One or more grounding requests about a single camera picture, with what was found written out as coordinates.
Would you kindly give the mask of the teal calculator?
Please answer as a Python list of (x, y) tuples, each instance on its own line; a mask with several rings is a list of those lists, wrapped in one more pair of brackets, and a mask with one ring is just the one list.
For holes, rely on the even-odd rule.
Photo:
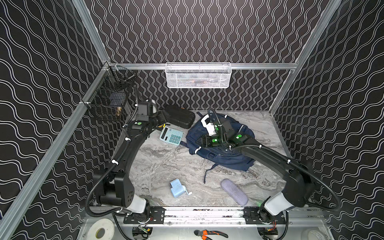
[(182, 131), (165, 126), (162, 129), (159, 139), (165, 143), (178, 146), (182, 141), (183, 135), (184, 133)]

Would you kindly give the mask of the navy blue backpack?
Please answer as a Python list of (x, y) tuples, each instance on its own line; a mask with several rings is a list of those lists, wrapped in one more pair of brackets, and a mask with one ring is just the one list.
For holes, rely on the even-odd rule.
[(222, 166), (246, 172), (254, 165), (254, 159), (223, 146), (220, 136), (210, 136), (202, 123), (203, 119), (209, 118), (208, 115), (202, 115), (200, 112), (197, 114), (200, 119), (189, 129), (186, 140), (181, 141), (181, 145), (188, 148), (191, 155), (198, 155), (213, 162), (211, 169)]

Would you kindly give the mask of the light blue pencil sharpener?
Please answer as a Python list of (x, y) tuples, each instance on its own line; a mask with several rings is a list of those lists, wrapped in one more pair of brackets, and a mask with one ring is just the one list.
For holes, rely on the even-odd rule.
[(179, 179), (175, 179), (175, 180), (171, 181), (170, 185), (171, 185), (171, 192), (172, 192), (174, 198), (179, 198), (184, 193), (186, 193), (188, 196), (190, 196), (192, 194), (192, 192), (189, 192), (187, 190), (186, 186), (184, 186), (180, 182)]

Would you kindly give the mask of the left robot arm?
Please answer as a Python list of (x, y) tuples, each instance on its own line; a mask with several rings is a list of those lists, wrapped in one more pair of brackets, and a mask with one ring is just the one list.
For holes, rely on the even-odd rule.
[(150, 204), (136, 195), (130, 180), (130, 171), (140, 147), (167, 120), (153, 101), (139, 100), (136, 85), (133, 89), (136, 107), (130, 120), (122, 128), (123, 141), (116, 149), (108, 168), (94, 176), (94, 185), (86, 198), (85, 211), (90, 217), (132, 214), (140, 219), (150, 218)]

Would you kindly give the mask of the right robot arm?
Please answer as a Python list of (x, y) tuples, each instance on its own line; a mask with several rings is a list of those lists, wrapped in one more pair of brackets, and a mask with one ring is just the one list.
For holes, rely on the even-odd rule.
[[(258, 215), (263, 223), (270, 223), (283, 211), (305, 205), (325, 211), (339, 211), (340, 197), (313, 170), (295, 159), (268, 148), (254, 137), (242, 131), (236, 131), (230, 120), (221, 118), (213, 109), (208, 109), (209, 120), (202, 120), (208, 134), (202, 137), (205, 148), (219, 147), (228, 153), (249, 157), (278, 174), (285, 182), (284, 189), (272, 197), (268, 197), (259, 207)], [(328, 190), (335, 201), (335, 206), (327, 207), (309, 202), (310, 196), (319, 183)]]

